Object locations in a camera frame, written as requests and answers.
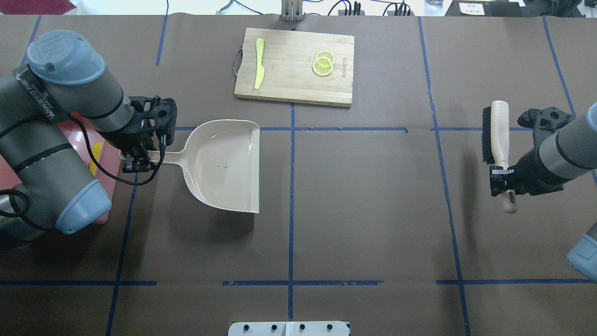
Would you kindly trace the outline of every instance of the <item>knife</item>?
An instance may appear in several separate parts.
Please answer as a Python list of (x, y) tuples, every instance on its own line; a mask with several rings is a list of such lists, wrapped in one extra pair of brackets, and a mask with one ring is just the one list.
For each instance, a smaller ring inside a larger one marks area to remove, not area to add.
[(255, 72), (255, 90), (259, 90), (261, 82), (263, 82), (263, 77), (265, 76), (265, 68), (261, 64), (263, 58), (263, 46), (265, 45), (263, 38), (258, 38), (255, 45), (257, 49), (257, 70)]

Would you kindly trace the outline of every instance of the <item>light blue cap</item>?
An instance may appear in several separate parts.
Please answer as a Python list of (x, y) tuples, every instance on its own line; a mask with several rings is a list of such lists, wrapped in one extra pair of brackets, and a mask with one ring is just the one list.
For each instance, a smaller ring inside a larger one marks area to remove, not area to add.
[(106, 64), (83, 36), (70, 30), (45, 33), (27, 48), (34, 74), (60, 85), (80, 85), (96, 80)]
[(587, 123), (593, 132), (597, 133), (597, 103), (594, 103), (587, 111)]
[(108, 194), (100, 181), (95, 179), (65, 207), (56, 221), (56, 228), (64, 234), (75, 233), (103, 216), (111, 208), (112, 202)]
[(580, 274), (597, 283), (597, 242), (584, 234), (568, 253), (568, 263)]

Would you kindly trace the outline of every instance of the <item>cutting board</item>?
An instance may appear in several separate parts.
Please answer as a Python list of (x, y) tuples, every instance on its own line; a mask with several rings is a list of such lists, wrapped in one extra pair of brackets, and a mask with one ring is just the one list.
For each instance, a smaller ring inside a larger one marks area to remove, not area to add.
[[(254, 88), (257, 38), (265, 41), (265, 76), (258, 90)], [(313, 72), (312, 64), (324, 50), (336, 60), (331, 74), (320, 77)], [(355, 37), (351, 35), (247, 28), (234, 96), (350, 107), (354, 58)]]

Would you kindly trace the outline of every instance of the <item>white dustpan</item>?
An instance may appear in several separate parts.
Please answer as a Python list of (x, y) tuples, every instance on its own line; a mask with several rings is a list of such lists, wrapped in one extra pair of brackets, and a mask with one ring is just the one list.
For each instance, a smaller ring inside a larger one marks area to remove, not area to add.
[[(259, 125), (248, 120), (213, 120), (197, 127), (180, 152), (163, 164), (183, 169), (189, 191), (223, 210), (259, 213)], [(154, 162), (159, 152), (150, 151)]]

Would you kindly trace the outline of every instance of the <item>white bracket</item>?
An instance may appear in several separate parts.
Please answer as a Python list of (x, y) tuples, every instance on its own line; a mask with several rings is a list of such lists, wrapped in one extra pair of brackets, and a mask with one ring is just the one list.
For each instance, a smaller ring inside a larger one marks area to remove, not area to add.
[(228, 336), (350, 336), (350, 324), (341, 321), (235, 322)]
[(303, 21), (303, 0), (282, 0), (282, 21)]

